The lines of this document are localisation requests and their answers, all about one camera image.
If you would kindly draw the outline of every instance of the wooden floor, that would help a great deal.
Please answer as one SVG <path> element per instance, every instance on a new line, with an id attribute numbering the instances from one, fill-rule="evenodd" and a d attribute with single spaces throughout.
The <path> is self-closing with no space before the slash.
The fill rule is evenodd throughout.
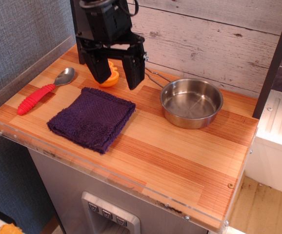
<path id="1" fill-rule="evenodd" d="M 282 234 L 282 192 L 245 177 L 230 226 L 246 234 Z"/>

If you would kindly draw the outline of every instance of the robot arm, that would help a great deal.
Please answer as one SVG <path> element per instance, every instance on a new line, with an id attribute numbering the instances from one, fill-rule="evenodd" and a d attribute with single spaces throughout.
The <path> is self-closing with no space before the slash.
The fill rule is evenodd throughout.
<path id="1" fill-rule="evenodd" d="M 136 88 L 144 79 L 147 60 L 144 38 L 131 32 L 130 17 L 137 14 L 138 2 L 133 15 L 129 13 L 126 0 L 80 0 L 80 7 L 76 4 L 76 40 L 94 79 L 99 83 L 105 82 L 111 75 L 107 59 L 119 59 L 122 60 L 129 89 Z M 115 44 L 128 44 L 129 48 L 111 48 Z"/>

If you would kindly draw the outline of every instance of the spoon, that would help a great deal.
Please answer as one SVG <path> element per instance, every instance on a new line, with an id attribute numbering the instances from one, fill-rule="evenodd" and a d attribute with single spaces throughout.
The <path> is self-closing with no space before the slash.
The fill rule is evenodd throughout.
<path id="1" fill-rule="evenodd" d="M 58 85 L 68 84 L 72 81 L 75 75 L 75 69 L 72 67 L 66 68 L 55 79 L 53 84 L 48 84 L 33 92 L 18 107 L 18 115 L 23 115 L 30 111 L 47 93 L 51 92 Z"/>

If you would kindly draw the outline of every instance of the wooden cutting board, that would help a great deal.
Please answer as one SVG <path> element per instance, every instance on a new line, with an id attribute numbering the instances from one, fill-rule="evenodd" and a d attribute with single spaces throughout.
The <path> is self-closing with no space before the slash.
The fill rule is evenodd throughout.
<path id="1" fill-rule="evenodd" d="M 189 215 L 210 230 L 222 228 L 258 124 L 251 117 L 257 100 L 222 90 L 223 107 L 213 123 L 197 130 L 182 129 L 164 118 L 158 85 L 145 77 L 129 90 L 121 62 L 113 62 L 120 80 L 100 89 L 136 103 L 137 109 L 106 154 L 57 136 L 46 125 L 83 87 L 98 88 L 87 66 L 79 64 L 76 46 L 0 107 L 1 134 L 176 215 Z M 66 67 L 75 68 L 73 81 L 18 116 L 23 99 L 53 83 Z M 179 78 L 160 73 L 171 80 Z"/>

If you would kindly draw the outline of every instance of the pan handle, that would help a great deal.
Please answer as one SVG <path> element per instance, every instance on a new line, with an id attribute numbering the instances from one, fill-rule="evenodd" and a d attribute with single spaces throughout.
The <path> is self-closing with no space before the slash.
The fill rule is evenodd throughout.
<path id="1" fill-rule="evenodd" d="M 158 75 L 158 76 L 164 78 L 164 79 L 165 79 L 166 81 L 168 81 L 168 82 L 171 82 L 170 79 L 164 77 L 163 75 L 161 75 L 161 74 L 159 74 L 159 73 L 157 73 L 157 72 L 151 71 L 151 70 L 148 69 L 147 67 L 146 67 L 146 70 L 148 70 L 150 73 L 153 73 L 153 74 L 155 74 L 155 75 Z M 160 84 L 160 83 L 158 83 L 156 80 L 154 80 L 154 79 L 150 76 L 150 74 L 148 74 L 147 72 L 145 72 L 145 74 L 149 77 L 149 79 L 150 79 L 151 81 L 153 81 L 154 83 L 156 83 L 157 85 L 159 85 L 161 88 L 164 87 L 162 84 Z"/>

